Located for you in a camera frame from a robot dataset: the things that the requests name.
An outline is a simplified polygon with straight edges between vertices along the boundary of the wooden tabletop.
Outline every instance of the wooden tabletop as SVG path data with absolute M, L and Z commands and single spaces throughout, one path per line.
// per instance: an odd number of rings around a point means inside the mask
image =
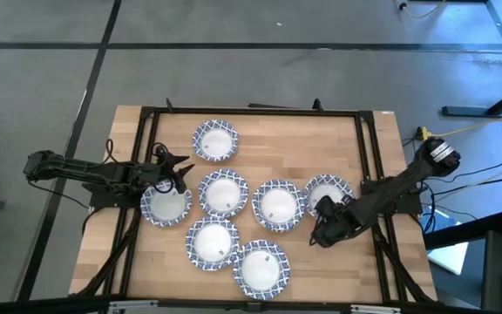
M 113 154 L 118 160 L 131 158 L 139 112 L 140 106 L 119 106 L 117 109 L 110 138 L 114 140 Z M 404 170 L 405 162 L 394 113 L 374 112 L 374 115 L 384 172 L 398 174 Z M 193 152 L 193 132 L 208 119 L 228 120 L 240 134 L 238 152 L 230 160 L 212 163 Z M 146 143 L 149 129 L 146 128 L 143 143 Z M 363 130 L 370 171 L 374 174 L 367 126 Z M 195 164 L 185 178 L 193 194 L 193 206 L 187 218 L 171 228 L 157 228 L 141 218 L 129 297 L 248 299 L 235 283 L 231 267 L 215 272 L 197 269 L 190 263 L 185 249 L 187 230 L 204 216 L 198 203 L 197 187 L 205 175 L 221 167 L 234 169 L 245 178 L 250 194 L 271 179 L 290 180 L 297 187 L 305 188 L 315 175 L 335 174 L 350 184 L 356 197 L 360 195 L 363 175 L 352 118 L 163 113 L 159 117 L 156 141 L 166 144 L 173 154 L 191 156 L 180 166 Z M 88 221 L 71 281 L 71 293 L 84 288 L 108 257 L 118 212 L 117 208 L 105 208 Z M 241 245 L 268 239 L 285 250 L 291 276 L 286 289 L 274 301 L 381 302 L 370 231 L 324 249 L 308 244 L 315 222 L 307 213 L 296 228 L 281 234 L 266 230 L 255 220 L 251 201 L 230 220 L 239 230 Z M 436 299 L 419 226 L 407 215 L 395 215 L 394 224 L 403 264 L 424 292 Z M 386 262 L 390 292 L 396 299 L 392 268 Z M 116 269 L 112 292 L 119 291 L 122 269 L 123 257 Z

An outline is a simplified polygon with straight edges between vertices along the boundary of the floor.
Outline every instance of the floor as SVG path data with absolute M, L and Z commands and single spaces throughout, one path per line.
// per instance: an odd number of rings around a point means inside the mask
M 493 2 L 502 19 L 502 4 Z M 0 0 L 0 42 L 100 43 L 112 5 Z M 409 8 L 425 12 L 434 5 Z M 110 42 L 502 44 L 502 38 L 483 4 L 448 3 L 416 20 L 398 12 L 392 0 L 123 0 Z M 26 184 L 26 157 L 42 149 L 64 151 L 97 52 L 0 49 L 0 199 L 7 201 L 0 210 L 0 302 L 15 297 L 48 198 Z M 75 157 L 102 158 L 117 105 L 162 106 L 166 97 L 175 106 L 256 102 L 301 108 L 319 98 L 329 109 L 394 111 L 402 137 L 409 138 L 417 126 L 443 133 L 480 122 L 445 118 L 439 109 L 501 99 L 502 51 L 108 50 Z M 502 122 L 447 140 L 463 157 L 456 174 L 502 162 Z M 413 148 L 404 151 L 410 160 Z M 431 186 L 437 192 L 488 175 Z M 88 202 L 76 182 L 67 183 L 65 193 Z M 497 213 L 502 183 L 440 204 L 476 217 Z M 66 296 L 85 215 L 61 201 L 33 298 Z M 444 285 L 438 288 L 446 291 Z

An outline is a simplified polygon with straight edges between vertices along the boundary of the yellow cable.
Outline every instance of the yellow cable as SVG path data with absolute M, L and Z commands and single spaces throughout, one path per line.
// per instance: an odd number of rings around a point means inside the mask
M 401 4 L 400 0 L 395 0 L 395 1 L 398 4 L 398 8 L 400 8 L 400 4 Z M 406 13 L 408 13 L 408 15 L 411 16 L 412 18 L 424 18 L 424 17 L 427 17 L 428 15 L 430 15 L 431 13 L 435 12 L 436 10 L 438 10 L 440 7 L 442 7 L 445 1 L 446 0 L 441 1 L 441 3 L 438 6 L 436 6 L 435 8 L 433 8 L 433 10 L 431 10 L 421 16 L 415 16 L 415 15 L 411 14 L 411 12 L 410 12 L 410 10 L 408 10 L 407 6 L 403 7 L 403 10 L 406 11 Z
M 485 125 L 488 125 L 490 123 L 498 122 L 498 121 L 501 121 L 501 120 L 502 120 L 502 117 L 499 118 L 499 119 L 494 119 L 494 120 L 491 120 L 491 121 L 486 121 L 486 122 L 478 123 L 478 124 L 473 125 L 473 126 L 464 127 L 464 128 L 461 128 L 461 129 L 458 129 L 458 130 L 455 130 L 455 131 L 447 132 L 447 133 L 433 134 L 433 136 L 443 137 L 443 136 L 451 135 L 451 134 L 454 134 L 454 133 L 460 133 L 460 132 L 463 132 L 463 131 L 471 130 L 471 129 L 475 128 L 475 127 L 485 126 Z

